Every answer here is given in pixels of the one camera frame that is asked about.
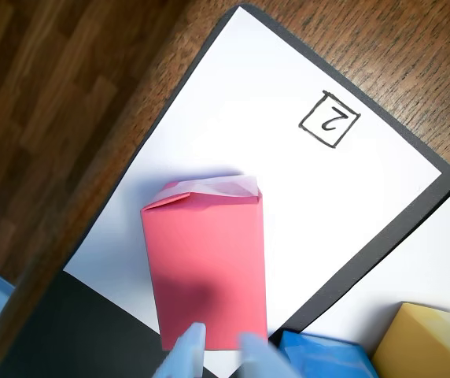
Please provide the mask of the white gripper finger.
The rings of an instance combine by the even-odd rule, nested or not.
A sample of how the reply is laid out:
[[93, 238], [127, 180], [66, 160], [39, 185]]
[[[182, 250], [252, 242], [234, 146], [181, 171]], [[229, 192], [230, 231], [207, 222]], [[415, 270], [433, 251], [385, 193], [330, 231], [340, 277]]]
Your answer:
[[299, 377], [300, 374], [267, 340], [252, 333], [239, 336], [242, 365], [240, 377]]
[[153, 378], [202, 377], [206, 327], [194, 322], [176, 340], [170, 353], [153, 374]]

